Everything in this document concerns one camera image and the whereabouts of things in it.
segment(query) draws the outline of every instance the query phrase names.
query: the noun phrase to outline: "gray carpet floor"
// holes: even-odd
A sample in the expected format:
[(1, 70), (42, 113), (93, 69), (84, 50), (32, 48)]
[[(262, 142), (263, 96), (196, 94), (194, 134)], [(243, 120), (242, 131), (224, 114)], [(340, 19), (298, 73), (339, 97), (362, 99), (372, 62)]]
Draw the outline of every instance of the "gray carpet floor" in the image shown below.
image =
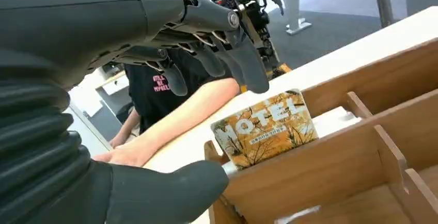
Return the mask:
[[(289, 36), (286, 18), (268, 0), (268, 28), (279, 58), (297, 68), (380, 29), (376, 0), (300, 0), (300, 16), (312, 27)], [(406, 17), (406, 1), (392, 0), (394, 17)]]
[(269, 31), (281, 61), (294, 69), (380, 29), (376, 17), (302, 11), (311, 27), (290, 36), (278, 10), (270, 13)]

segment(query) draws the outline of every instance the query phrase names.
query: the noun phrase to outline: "book cover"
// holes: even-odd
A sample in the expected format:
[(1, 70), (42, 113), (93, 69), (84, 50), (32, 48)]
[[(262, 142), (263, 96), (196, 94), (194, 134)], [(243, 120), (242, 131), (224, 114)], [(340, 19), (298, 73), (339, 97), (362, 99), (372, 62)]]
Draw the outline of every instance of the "book cover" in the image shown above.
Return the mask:
[(211, 125), (230, 160), (244, 169), (318, 138), (301, 92), (288, 90)]

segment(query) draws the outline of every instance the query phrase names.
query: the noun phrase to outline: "person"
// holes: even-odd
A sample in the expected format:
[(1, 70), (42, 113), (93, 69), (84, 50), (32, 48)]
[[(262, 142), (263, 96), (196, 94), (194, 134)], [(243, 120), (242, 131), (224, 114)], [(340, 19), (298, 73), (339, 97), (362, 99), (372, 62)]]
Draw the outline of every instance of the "person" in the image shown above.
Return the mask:
[[(184, 50), (169, 50), (169, 56), (185, 79), (187, 95), (173, 94), (167, 80), (155, 69), (126, 64), (134, 108), (110, 142), (115, 149), (95, 156), (95, 160), (141, 167), (157, 150), (207, 119), (239, 93), (239, 85), (228, 69), (224, 76), (215, 78)], [(125, 143), (138, 124), (140, 135)]]

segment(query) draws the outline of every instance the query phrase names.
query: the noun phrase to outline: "humanoid robot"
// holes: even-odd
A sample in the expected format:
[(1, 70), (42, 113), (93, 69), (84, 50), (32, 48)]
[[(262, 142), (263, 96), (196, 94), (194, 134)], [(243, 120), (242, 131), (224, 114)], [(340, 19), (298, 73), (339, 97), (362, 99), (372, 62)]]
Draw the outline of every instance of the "humanoid robot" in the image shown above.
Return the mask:
[(183, 48), (213, 76), (223, 60), (249, 90), (268, 90), (236, 13), (208, 0), (0, 0), (1, 223), (187, 223), (219, 197), (219, 164), (163, 174), (95, 162), (67, 131), (67, 91), (109, 61), (158, 67), (184, 94), (163, 53), (132, 56), (143, 46)]

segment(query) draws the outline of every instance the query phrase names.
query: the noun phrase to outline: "white stand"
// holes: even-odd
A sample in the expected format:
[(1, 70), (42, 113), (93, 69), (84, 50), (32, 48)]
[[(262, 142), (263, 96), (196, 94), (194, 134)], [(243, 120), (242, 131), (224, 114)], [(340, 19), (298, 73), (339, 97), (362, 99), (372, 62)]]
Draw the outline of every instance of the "white stand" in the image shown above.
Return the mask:
[(283, 0), (285, 4), (285, 15), (288, 18), (288, 25), (286, 25), (286, 33), (295, 35), (298, 32), (311, 26), (310, 23), (305, 22), (300, 15), (300, 0)]

